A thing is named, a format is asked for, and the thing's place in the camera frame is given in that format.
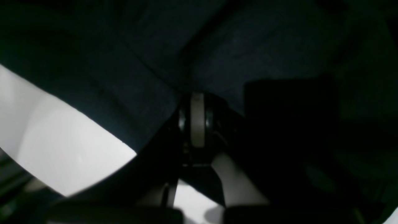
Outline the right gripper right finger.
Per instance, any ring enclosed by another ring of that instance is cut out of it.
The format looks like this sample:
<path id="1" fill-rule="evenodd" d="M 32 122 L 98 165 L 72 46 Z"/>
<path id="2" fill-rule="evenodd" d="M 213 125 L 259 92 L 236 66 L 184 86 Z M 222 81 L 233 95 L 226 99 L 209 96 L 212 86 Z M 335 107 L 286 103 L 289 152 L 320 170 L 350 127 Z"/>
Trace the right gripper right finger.
<path id="1" fill-rule="evenodd" d="M 305 224 L 365 224 L 367 203 L 333 158 L 329 140 L 338 120 L 335 94 L 255 97 L 246 117 L 210 95 L 214 133 L 226 153 L 277 211 L 295 209 Z"/>

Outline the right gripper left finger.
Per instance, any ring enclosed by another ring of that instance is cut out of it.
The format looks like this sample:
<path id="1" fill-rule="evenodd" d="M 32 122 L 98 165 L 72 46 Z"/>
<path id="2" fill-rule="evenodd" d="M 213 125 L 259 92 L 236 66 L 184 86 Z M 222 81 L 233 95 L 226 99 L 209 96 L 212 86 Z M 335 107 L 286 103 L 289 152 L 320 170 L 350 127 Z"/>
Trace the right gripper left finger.
<path id="1" fill-rule="evenodd" d="M 182 98 L 173 115 L 125 166 L 54 204 L 47 224 L 182 224 L 173 209 L 181 172 L 205 166 L 205 93 Z"/>

